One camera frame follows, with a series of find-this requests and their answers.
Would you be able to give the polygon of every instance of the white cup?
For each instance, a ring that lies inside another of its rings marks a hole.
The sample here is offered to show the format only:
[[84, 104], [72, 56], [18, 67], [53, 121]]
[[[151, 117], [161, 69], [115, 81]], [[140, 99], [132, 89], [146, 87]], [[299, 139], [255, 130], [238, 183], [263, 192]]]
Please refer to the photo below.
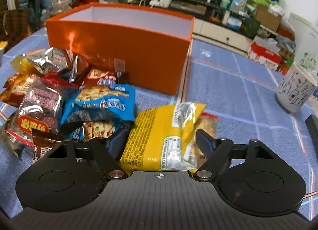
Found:
[[294, 63], [277, 88], [276, 100], [284, 110], [295, 113], [317, 86], [317, 77]]

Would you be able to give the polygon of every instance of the open orange box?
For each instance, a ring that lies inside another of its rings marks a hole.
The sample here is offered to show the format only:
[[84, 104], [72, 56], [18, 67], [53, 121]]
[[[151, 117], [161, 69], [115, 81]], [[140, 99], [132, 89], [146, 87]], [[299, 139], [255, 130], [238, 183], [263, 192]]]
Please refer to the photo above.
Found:
[[177, 93], [193, 16], [159, 8], [91, 3], [46, 23], [51, 47], [98, 57], [99, 68], [128, 72], [131, 84]]

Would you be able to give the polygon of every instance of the screw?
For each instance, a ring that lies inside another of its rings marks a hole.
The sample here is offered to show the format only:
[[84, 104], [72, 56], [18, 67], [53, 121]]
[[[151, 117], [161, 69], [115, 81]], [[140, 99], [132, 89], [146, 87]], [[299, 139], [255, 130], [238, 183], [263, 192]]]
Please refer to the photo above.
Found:
[[202, 170], [197, 172], [197, 176], [202, 179], [210, 178], [212, 173], [207, 170]]
[[123, 177], [125, 175], [125, 173], [121, 170], [113, 170], [109, 173], [109, 176], [114, 178], [114, 179], [118, 179], [120, 177]]

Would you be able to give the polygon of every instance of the red and white box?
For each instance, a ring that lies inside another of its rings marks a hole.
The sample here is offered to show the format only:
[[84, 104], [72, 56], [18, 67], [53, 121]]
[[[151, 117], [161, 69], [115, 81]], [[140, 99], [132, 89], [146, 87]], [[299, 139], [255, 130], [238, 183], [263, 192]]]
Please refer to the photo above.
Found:
[[274, 44], [269, 44], [258, 36], [254, 38], [250, 46], [248, 58], [273, 70], [277, 69], [281, 62], [279, 48]]

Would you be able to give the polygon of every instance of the yellow wrapper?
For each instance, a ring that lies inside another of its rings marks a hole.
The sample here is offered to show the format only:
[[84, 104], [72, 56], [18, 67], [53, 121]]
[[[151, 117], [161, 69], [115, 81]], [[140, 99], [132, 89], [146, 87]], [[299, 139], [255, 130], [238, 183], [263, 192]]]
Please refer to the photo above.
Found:
[[194, 169], [183, 156], [205, 107], [181, 103], [140, 112], [120, 159], [122, 168], [128, 173]]

